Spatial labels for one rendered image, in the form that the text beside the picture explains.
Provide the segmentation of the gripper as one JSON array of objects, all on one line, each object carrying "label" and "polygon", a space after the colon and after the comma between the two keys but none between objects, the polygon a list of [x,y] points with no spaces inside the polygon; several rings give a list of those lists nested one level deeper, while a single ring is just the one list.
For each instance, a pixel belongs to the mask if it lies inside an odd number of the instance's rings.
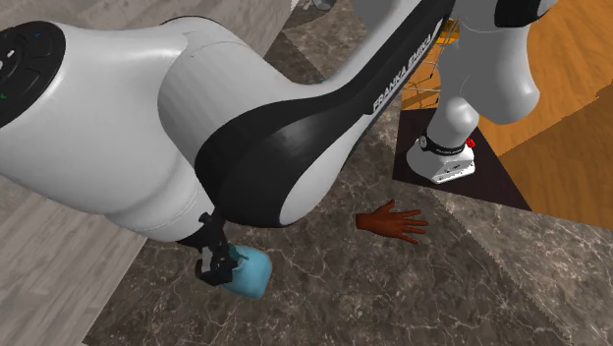
[{"label": "gripper", "polygon": [[196,261],[196,276],[211,286],[233,281],[233,270],[247,256],[239,253],[238,248],[228,243],[223,227],[226,219],[218,212],[203,213],[198,221],[201,227],[191,236],[178,241],[178,244],[197,249],[200,258]]}]

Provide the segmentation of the light blue cup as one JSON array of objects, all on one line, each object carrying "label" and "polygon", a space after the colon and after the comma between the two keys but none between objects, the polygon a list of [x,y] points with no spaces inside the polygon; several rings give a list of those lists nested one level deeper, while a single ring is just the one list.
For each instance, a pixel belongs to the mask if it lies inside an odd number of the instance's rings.
[{"label": "light blue cup", "polygon": [[258,299],[266,289],[272,264],[267,254],[250,247],[230,245],[230,256],[238,261],[232,281],[223,287],[235,294]]}]

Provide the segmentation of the brown hand figure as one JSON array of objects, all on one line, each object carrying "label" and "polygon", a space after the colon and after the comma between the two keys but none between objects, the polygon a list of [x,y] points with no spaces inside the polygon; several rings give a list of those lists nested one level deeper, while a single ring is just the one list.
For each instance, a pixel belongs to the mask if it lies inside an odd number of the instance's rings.
[{"label": "brown hand figure", "polygon": [[427,221],[414,219],[421,211],[413,209],[409,211],[392,211],[394,200],[380,206],[373,212],[357,213],[355,224],[358,229],[369,231],[381,237],[399,239],[411,244],[418,244],[418,240],[412,238],[412,234],[425,234],[424,227]]}]

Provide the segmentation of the dark robot stand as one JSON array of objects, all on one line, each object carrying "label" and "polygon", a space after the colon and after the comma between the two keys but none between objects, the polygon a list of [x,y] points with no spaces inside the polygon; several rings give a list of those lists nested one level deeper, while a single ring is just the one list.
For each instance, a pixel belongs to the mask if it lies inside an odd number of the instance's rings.
[{"label": "dark robot stand", "polygon": [[475,172],[450,182],[435,184],[414,172],[406,161],[408,149],[430,122],[435,108],[403,110],[400,113],[392,178],[486,202],[531,211],[479,128],[470,135],[475,142]]}]

